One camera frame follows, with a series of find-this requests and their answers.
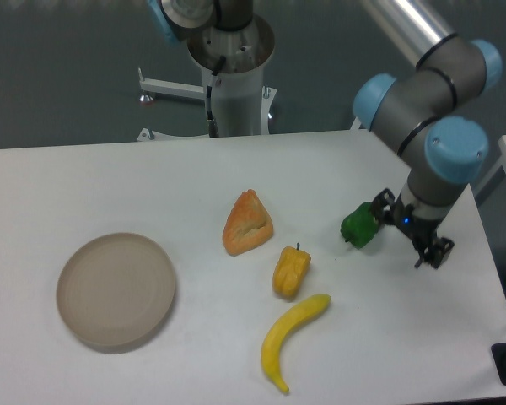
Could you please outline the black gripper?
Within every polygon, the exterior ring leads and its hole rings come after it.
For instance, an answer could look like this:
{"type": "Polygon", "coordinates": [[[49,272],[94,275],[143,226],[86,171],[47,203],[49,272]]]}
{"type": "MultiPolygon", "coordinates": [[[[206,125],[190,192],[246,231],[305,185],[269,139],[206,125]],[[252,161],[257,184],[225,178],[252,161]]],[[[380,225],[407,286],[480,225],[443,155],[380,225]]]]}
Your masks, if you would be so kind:
{"type": "Polygon", "coordinates": [[[418,253],[415,268],[426,263],[438,269],[455,246],[451,239],[437,236],[437,228],[447,215],[446,207],[420,201],[404,203],[385,188],[373,199],[369,211],[379,225],[394,225],[411,240],[418,253]]]}

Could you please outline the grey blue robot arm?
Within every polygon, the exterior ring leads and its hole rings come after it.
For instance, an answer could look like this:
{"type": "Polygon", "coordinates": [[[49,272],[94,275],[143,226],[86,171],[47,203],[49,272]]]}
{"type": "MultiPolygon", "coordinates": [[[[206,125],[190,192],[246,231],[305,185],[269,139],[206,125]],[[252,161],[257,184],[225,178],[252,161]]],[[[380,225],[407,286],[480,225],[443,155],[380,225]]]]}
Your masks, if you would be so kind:
{"type": "MultiPolygon", "coordinates": [[[[198,98],[212,138],[268,131],[268,88],[262,83],[275,36],[250,1],[151,1],[164,38],[185,42],[200,68],[198,98]]],[[[353,114],[410,168],[398,195],[383,190],[341,225],[344,240],[367,245],[384,225],[412,243],[420,263],[439,267],[453,249],[438,227],[481,170],[488,139],[455,110],[502,76],[498,50],[462,39],[425,1],[366,1],[363,8],[413,64],[400,81],[387,73],[368,80],[353,114]]]]}

